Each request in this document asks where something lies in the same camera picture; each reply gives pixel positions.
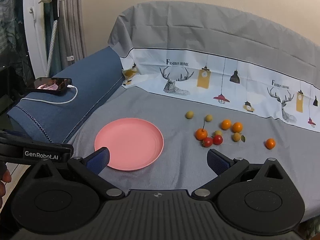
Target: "triangular cutout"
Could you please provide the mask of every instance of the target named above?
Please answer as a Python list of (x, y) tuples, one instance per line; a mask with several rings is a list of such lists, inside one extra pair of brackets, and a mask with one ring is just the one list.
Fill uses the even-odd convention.
[(267, 178), (273, 178), (273, 179), (283, 179), (277, 166), (275, 166), (274, 164), (269, 167), (267, 173), (264, 176)]
[(52, 172), (50, 171), (48, 164), (43, 164), (39, 168), (34, 178), (41, 179), (41, 178), (48, 178), (48, 177), (52, 177)]

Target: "deer print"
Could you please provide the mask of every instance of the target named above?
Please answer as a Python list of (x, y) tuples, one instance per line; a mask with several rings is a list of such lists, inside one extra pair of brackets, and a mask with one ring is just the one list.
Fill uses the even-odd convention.
[(193, 75), (194, 71), (191, 75), (189, 75), (189, 71), (185, 68), (187, 75), (182, 77), (182, 74), (181, 74), (180, 78), (173, 81), (173, 80), (169, 79), (170, 73), (168, 73), (167, 75), (165, 74), (165, 70), (168, 67), (169, 66), (167, 66), (163, 71), (161, 71), (161, 68), (160, 68), (160, 72), (161, 72), (163, 78), (167, 80), (167, 83), (165, 84), (163, 91), (166, 93), (169, 93), (169, 94), (175, 94), (175, 95), (181, 95), (181, 96), (190, 95), (190, 92), (188, 90), (182, 90), (182, 89), (176, 87), (176, 81), (188, 80)]
[(289, 93), (289, 97), (287, 98), (287, 96), (284, 96), (284, 100), (281, 101), (280, 97), (277, 96), (277, 93), (275, 93), (274, 95), (271, 93), (273, 88), (270, 89), (270, 91), (268, 90), (268, 93), (271, 97), (276, 98), (278, 102), (281, 103), (281, 110), (282, 110), (282, 118), (286, 121), (286, 122), (290, 122), (290, 123), (295, 123), (297, 122), (297, 119), (291, 115), (285, 112), (284, 107), (287, 105), (287, 102), (290, 102), (293, 98), (294, 95), (291, 97), (291, 94), (289, 92), (289, 90), (287, 90), (287, 92)]

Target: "toy fruit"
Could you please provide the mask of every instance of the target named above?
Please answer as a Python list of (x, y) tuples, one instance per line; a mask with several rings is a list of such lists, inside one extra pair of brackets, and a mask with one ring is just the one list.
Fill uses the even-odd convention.
[(205, 121), (206, 122), (211, 122), (213, 119), (212, 115), (211, 114), (207, 114), (206, 117), (205, 117)]
[(220, 145), (223, 142), (223, 138), (221, 135), (215, 135), (213, 137), (213, 144)]
[(271, 150), (276, 146), (276, 141), (273, 138), (266, 140), (266, 147)]
[(241, 139), (240, 133), (237, 133), (237, 132), (234, 133), (233, 136), (232, 136), (232, 139), (233, 139), (235, 142), (240, 141), (240, 139)]
[(221, 122), (221, 129), (228, 130), (231, 127), (231, 121), (229, 119), (223, 120)]
[(204, 129), (204, 121), (203, 121), (203, 127), (199, 128), (195, 133), (196, 139), (199, 141), (204, 140), (208, 137), (208, 132)]
[(216, 130), (214, 133), (213, 133), (213, 136), (215, 135), (221, 135), (222, 136), (222, 132), (220, 130)]
[(232, 126), (232, 131), (240, 133), (242, 131), (243, 125), (240, 122), (235, 122)]
[(186, 113), (186, 118), (187, 119), (191, 119), (193, 117), (193, 112), (192, 111), (188, 111), (187, 113)]
[(204, 138), (202, 141), (202, 146), (203, 147), (210, 147), (213, 144), (213, 140), (210, 137)]

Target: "red tomato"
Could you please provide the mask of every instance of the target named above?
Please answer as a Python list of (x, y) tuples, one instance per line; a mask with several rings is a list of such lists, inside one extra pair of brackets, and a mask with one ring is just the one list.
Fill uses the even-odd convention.
[(210, 147), (213, 143), (213, 140), (212, 138), (210, 137), (207, 137), (207, 138), (204, 138), (204, 140), (202, 141), (202, 146), (203, 147)]
[(213, 144), (220, 145), (223, 142), (223, 138), (221, 135), (215, 135), (213, 138)]

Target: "pink plate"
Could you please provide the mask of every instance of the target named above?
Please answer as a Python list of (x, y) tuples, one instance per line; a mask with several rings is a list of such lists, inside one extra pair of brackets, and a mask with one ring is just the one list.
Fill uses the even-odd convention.
[(122, 118), (108, 123), (96, 136), (94, 149), (107, 147), (109, 167), (121, 171), (142, 169), (161, 154), (164, 140), (152, 123), (138, 118)]

